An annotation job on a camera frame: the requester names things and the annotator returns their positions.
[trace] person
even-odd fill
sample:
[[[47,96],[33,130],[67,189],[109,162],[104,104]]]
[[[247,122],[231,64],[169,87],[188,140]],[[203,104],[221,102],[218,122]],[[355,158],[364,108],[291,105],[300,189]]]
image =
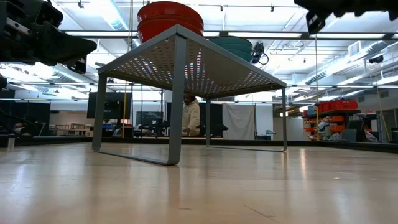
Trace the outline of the person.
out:
[[[187,136],[197,136],[200,129],[200,108],[198,100],[191,95],[184,95],[184,105],[182,113],[183,134]]]
[[[330,117],[327,116],[325,117],[318,125],[319,128],[319,134],[322,138],[321,140],[328,140],[329,137],[331,136],[330,132]]]
[[[36,119],[30,115],[25,114],[24,120],[27,122],[19,122],[14,126],[15,132],[23,135],[23,136],[35,136],[38,133],[38,130],[35,125],[38,124]]]

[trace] ceiling duct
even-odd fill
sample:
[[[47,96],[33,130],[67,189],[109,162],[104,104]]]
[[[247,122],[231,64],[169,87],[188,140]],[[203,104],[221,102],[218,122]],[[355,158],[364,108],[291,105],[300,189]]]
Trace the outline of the ceiling duct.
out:
[[[102,18],[112,27],[112,29],[129,31],[129,26],[126,21],[124,21],[123,15],[114,0],[96,0],[93,3],[98,8]],[[124,39],[124,41],[127,45],[130,45],[132,49],[138,46],[138,43],[135,40],[131,39],[131,43],[129,43],[127,39]]]
[[[329,75],[332,75],[336,72],[342,71],[349,66],[355,61],[358,61],[360,59],[367,59],[367,58],[372,58],[376,54],[379,54],[382,50],[386,49],[387,47],[391,46],[394,44],[394,41],[360,41],[357,42],[360,45],[360,51],[357,54],[353,54],[352,56],[349,55],[349,53],[345,53],[342,56],[332,60],[331,62],[327,63],[325,66],[323,66],[318,73],[317,76],[317,71],[314,71],[310,73],[310,78],[305,80],[306,85],[311,85],[312,83],[316,82],[317,79],[320,80],[322,78],[325,78]]]
[[[93,80],[86,78],[84,75],[77,74],[62,65],[56,65],[53,68],[54,75],[60,77],[62,82],[80,82],[80,83],[91,83]]]

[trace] teal bin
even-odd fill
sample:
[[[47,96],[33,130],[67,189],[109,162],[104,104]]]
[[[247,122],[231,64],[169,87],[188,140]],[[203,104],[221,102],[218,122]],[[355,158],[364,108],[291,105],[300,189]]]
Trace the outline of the teal bin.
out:
[[[243,44],[220,44],[220,47],[227,50],[240,50],[249,54],[253,53],[253,49]]]
[[[240,38],[240,37],[215,37],[210,39],[209,41],[217,44],[217,45],[223,45],[223,44],[241,44],[247,47],[250,47],[251,49],[253,48],[253,45],[250,41]]]
[[[236,56],[240,57],[241,59],[247,61],[247,62],[251,62],[251,60],[253,59],[253,56],[250,53],[247,52],[243,52],[240,50],[230,50],[227,49],[228,51],[230,51],[232,54],[235,54]]]

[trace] red bucket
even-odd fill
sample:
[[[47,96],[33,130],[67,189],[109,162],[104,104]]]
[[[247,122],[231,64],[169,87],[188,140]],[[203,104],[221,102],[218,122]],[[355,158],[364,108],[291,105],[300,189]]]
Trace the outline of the red bucket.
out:
[[[177,2],[159,1],[142,7],[137,14],[138,22],[144,21],[152,16],[177,15],[192,18],[203,26],[203,19],[192,8]]]
[[[167,30],[168,28],[174,26],[175,24],[180,24],[190,31],[203,36],[203,30],[200,30],[187,22],[178,21],[176,19],[153,19],[147,22],[140,23],[137,35],[141,43],[144,43],[149,39],[157,36],[161,32]]]

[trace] cable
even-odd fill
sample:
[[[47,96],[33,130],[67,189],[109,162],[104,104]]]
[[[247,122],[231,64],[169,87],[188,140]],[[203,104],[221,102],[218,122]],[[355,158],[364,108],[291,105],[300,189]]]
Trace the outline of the cable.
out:
[[[390,134],[389,134],[388,129],[387,129],[386,119],[384,118],[383,108],[382,108],[382,106],[381,106],[381,98],[380,98],[380,93],[379,93],[379,87],[378,87],[378,85],[377,85],[377,77],[376,77],[376,75],[375,75],[375,79],[376,79],[376,86],[377,86],[377,87],[376,87],[376,90],[377,90],[377,98],[379,99],[379,106],[380,106],[380,115],[381,115],[381,119],[383,120],[383,123],[384,123],[384,130],[385,130],[386,133],[387,133],[388,141],[390,141]]]
[[[317,73],[317,76],[316,76],[316,80],[317,80],[317,106],[318,106],[318,103],[319,103],[319,96],[318,96],[318,38],[317,38],[317,34],[315,34],[315,64],[316,64],[316,73]],[[318,125],[319,125],[319,108],[317,108],[317,122],[316,122],[316,124],[317,124],[317,140],[319,141],[320,140],[320,138],[319,138],[319,128],[318,128]]]
[[[127,52],[129,52],[129,47],[130,47],[130,33],[132,32],[132,15],[133,15],[133,11],[132,11],[132,2],[133,0],[130,0],[130,19],[129,19],[129,33],[127,35]],[[122,124],[122,138],[124,138],[124,123],[126,120],[126,99],[127,99],[127,81],[126,84],[124,86],[124,106],[123,106],[123,124]]]
[[[269,57],[268,57],[268,55],[267,55],[265,52],[264,52],[264,56],[267,57],[267,62],[266,62],[266,63],[261,63],[261,62],[259,61],[259,63],[260,63],[261,65],[267,65],[268,62],[269,62]]]

